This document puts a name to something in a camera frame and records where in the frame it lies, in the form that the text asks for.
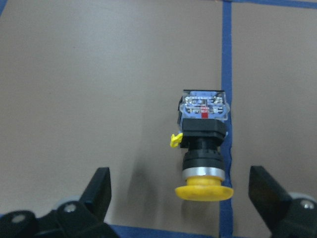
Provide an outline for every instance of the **electrical component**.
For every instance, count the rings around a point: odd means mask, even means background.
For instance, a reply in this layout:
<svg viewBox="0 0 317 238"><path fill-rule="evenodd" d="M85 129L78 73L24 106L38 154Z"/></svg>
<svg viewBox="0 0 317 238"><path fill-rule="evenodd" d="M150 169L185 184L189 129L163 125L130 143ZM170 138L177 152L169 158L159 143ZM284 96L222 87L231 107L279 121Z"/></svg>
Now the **electrical component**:
<svg viewBox="0 0 317 238"><path fill-rule="evenodd" d="M223 157L218 151L226 136L223 123L230 107L224 91L184 90L178 105L180 133L171 136L171 147L188 148L183 159L187 185L176 188L177 196L193 201L231 198L233 189L221 186L225 179Z"/></svg>

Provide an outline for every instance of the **metal terminal screw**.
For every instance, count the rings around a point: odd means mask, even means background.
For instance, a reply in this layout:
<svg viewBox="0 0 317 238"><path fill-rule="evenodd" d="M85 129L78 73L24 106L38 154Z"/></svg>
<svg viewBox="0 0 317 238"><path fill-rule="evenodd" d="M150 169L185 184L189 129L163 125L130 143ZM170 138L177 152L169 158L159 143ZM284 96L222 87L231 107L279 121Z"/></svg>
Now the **metal terminal screw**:
<svg viewBox="0 0 317 238"><path fill-rule="evenodd" d="M309 201L309 200L302 200L301 201L301 205L305 209L314 209L315 208L314 204L311 201Z"/></svg>
<svg viewBox="0 0 317 238"><path fill-rule="evenodd" d="M75 204L68 204L64 208L64 212L74 212L76 210L76 205Z"/></svg>
<svg viewBox="0 0 317 238"><path fill-rule="evenodd" d="M12 221L12 223L20 223L20 222L23 222L24 219L25 219L25 215L20 214L20 215L13 217L11 221Z"/></svg>

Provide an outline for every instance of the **silver bolt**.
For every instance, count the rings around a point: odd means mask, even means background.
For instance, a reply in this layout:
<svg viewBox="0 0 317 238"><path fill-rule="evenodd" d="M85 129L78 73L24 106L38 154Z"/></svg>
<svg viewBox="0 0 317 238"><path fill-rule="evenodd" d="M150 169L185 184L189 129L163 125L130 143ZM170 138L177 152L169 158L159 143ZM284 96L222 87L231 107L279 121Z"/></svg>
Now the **silver bolt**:
<svg viewBox="0 0 317 238"><path fill-rule="evenodd" d="M76 205L75 204L68 204L64 208L64 212L74 212L76 210Z"/></svg>
<svg viewBox="0 0 317 238"><path fill-rule="evenodd" d="M302 200L301 201L301 205L305 209L314 209L315 208L314 204L311 201L309 201L309 200Z"/></svg>
<svg viewBox="0 0 317 238"><path fill-rule="evenodd" d="M13 217L11 221L12 221L13 223L20 223L20 222L23 222L24 219L25 219L25 215L20 214L20 215L17 215L17 216L15 216L15 217Z"/></svg>

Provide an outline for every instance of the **blue tape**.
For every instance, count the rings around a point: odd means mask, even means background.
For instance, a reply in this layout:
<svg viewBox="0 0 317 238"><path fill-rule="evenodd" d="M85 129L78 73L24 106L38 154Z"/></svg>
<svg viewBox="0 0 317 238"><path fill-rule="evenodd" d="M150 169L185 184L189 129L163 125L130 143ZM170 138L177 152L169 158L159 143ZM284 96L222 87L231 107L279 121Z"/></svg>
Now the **blue tape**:
<svg viewBox="0 0 317 238"><path fill-rule="evenodd" d="M221 60L221 88L226 92L229 105L232 102L232 39L231 39L231 2L224 1L222 7L222 60ZM228 135L221 145L221 154L225 163L225 181L222 185L232 187L230 178L232 124L231 113L225 121ZM220 202L219 236L231 238L233 234L233 210L231 199Z"/></svg>
<svg viewBox="0 0 317 238"><path fill-rule="evenodd" d="M295 0L223 0L223 1L248 2L248 3L256 3L256 4L263 4L263 5L317 9L317 2L309 2L309 1L295 1Z"/></svg>
<svg viewBox="0 0 317 238"><path fill-rule="evenodd" d="M6 4L7 0L0 0L0 16L1 16L1 13L5 7L5 4Z"/></svg>
<svg viewBox="0 0 317 238"><path fill-rule="evenodd" d="M211 238L204 235L111 225L121 238Z"/></svg>

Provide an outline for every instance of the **yellow tab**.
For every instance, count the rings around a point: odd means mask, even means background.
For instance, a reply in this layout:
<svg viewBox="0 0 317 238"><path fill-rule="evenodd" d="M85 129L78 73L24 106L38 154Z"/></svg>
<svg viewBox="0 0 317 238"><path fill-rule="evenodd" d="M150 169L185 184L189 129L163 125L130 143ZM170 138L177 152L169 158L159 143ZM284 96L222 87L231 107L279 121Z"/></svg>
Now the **yellow tab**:
<svg viewBox="0 0 317 238"><path fill-rule="evenodd" d="M182 142L183 133L179 133L177 136L174 134L170 137L170 146L175 148Z"/></svg>

